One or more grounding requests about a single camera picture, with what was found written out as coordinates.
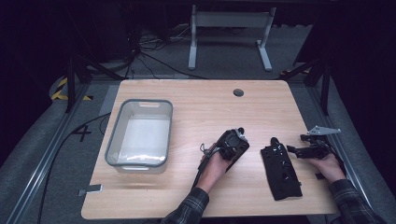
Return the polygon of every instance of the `sleeve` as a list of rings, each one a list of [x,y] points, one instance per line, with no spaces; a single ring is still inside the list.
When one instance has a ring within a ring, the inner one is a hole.
[[[337,180],[330,185],[330,192],[341,212],[344,224],[386,223],[363,200],[347,179]]]
[[[198,224],[208,203],[209,195],[202,189],[194,188],[178,208],[167,215],[161,223]]]

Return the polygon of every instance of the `table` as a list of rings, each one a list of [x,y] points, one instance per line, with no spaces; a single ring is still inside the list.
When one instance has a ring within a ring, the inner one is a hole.
[[[244,95],[233,95],[240,89]],[[105,162],[106,146],[120,105],[127,99],[165,99],[174,107],[168,164],[161,175],[121,174]],[[243,127],[247,152],[210,193],[204,217],[333,214],[337,208],[326,180],[317,180],[311,164],[290,159],[302,183],[303,197],[274,201],[260,149],[275,136],[284,145],[306,147],[303,119],[290,88],[281,80],[126,80],[120,89],[92,174],[103,191],[86,195],[87,219],[164,217],[191,189],[202,157],[229,129]]]

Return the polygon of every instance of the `plastic container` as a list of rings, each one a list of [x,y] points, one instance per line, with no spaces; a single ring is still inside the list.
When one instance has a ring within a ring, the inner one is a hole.
[[[122,103],[106,149],[106,162],[120,173],[163,173],[172,115],[172,103],[166,100]]]

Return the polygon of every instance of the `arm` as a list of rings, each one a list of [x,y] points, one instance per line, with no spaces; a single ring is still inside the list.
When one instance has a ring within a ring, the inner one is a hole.
[[[330,192],[341,212],[343,223],[386,223],[375,214],[372,208],[363,200],[352,185],[333,154],[327,155],[322,160],[305,159],[315,165],[330,183]]]
[[[180,206],[166,216],[161,223],[199,223],[207,204],[209,203],[209,192],[216,183],[224,176],[231,161],[224,160],[220,154],[215,153],[210,158],[198,183]]]

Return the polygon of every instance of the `black pouch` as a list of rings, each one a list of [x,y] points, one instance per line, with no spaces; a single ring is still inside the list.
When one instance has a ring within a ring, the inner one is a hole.
[[[263,148],[261,154],[274,199],[303,196],[288,152],[277,138],[271,138],[271,146]]]

